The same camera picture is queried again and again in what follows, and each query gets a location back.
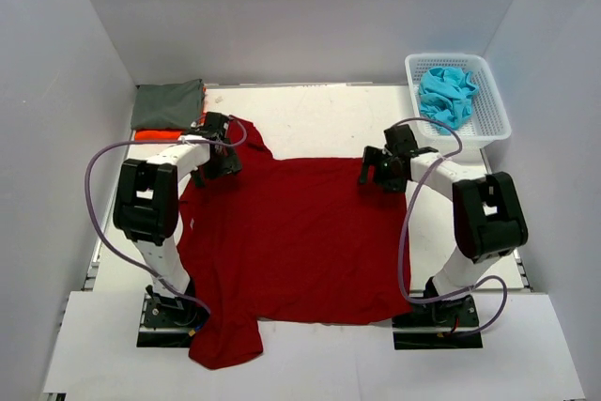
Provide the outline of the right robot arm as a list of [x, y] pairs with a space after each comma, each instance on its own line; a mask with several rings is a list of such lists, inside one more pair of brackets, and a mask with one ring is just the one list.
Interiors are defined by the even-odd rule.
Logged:
[[[443, 325], [458, 312], [456, 300], [489, 280], [488, 269], [528, 241], [529, 233], [513, 178], [506, 172], [487, 174], [452, 160], [433, 147], [419, 147], [406, 120], [384, 131], [383, 148], [366, 147], [362, 154], [360, 184], [372, 180], [389, 193], [404, 193], [416, 184], [401, 228], [398, 279], [403, 297], [424, 304], [425, 316]], [[455, 249], [441, 270], [426, 284], [420, 298], [411, 297], [404, 282], [409, 216], [422, 187], [452, 202]]]

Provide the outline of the white plastic basket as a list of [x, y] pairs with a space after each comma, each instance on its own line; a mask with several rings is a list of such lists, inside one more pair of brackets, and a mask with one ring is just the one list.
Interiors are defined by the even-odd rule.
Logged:
[[510, 137], [511, 126], [487, 62], [476, 54], [423, 53], [405, 59], [416, 129], [432, 147], [483, 148]]

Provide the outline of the crumpled cyan t shirt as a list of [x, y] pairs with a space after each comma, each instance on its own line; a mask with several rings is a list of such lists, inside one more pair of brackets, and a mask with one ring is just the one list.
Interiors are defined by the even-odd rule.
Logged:
[[479, 86], [472, 72], [456, 67], [434, 67], [422, 76], [418, 94], [422, 117], [436, 121], [433, 127], [443, 135], [450, 132], [442, 124], [458, 131], [472, 116], [473, 98]]

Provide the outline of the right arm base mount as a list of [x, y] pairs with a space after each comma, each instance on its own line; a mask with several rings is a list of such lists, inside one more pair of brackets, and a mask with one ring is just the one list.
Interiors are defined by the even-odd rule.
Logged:
[[394, 316], [393, 347], [401, 350], [450, 350], [483, 347], [480, 326], [472, 295], [450, 301], [412, 304], [407, 314]]

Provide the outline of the folded orange t shirt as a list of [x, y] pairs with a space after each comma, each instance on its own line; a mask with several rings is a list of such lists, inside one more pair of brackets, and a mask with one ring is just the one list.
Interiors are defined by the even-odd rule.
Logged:
[[200, 117], [193, 122], [193, 124], [187, 130], [140, 130], [134, 134], [134, 140], [136, 142], [151, 142], [151, 141], [174, 141], [177, 140], [182, 134], [185, 134], [190, 129], [196, 126], [203, 125], [205, 122], [206, 114], [203, 113]]

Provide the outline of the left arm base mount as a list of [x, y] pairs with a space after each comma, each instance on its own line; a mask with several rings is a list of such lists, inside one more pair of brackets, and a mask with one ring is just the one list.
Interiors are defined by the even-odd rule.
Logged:
[[186, 348], [205, 326], [209, 312], [182, 298], [169, 298], [146, 287], [137, 334], [139, 348]]

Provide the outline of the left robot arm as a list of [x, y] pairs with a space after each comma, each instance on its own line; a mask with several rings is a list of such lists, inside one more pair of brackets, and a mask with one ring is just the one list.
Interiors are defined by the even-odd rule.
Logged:
[[167, 300], [166, 314], [179, 325], [196, 319], [200, 302], [177, 251], [179, 183], [190, 177], [203, 187], [241, 171], [235, 147], [247, 132], [242, 130], [239, 140], [231, 141], [228, 129], [234, 121], [209, 112], [200, 125], [164, 150], [146, 159], [127, 159], [121, 166], [113, 223], [142, 256], [142, 266], [151, 274], [152, 294]]

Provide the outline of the folded grey t shirt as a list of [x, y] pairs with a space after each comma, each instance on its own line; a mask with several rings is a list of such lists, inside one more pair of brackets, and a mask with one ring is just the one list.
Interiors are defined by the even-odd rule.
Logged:
[[179, 84], [138, 85], [131, 129], [185, 130], [203, 113], [205, 85], [201, 79]]

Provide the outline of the red t shirt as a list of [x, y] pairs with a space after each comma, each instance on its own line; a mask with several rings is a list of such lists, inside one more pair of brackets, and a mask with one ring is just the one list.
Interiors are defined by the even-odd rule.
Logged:
[[192, 360], [215, 370], [259, 356], [262, 318], [364, 325], [409, 311], [403, 194], [359, 184], [358, 158], [278, 160], [249, 121], [230, 137], [241, 171], [180, 200], [177, 250], [210, 310]]

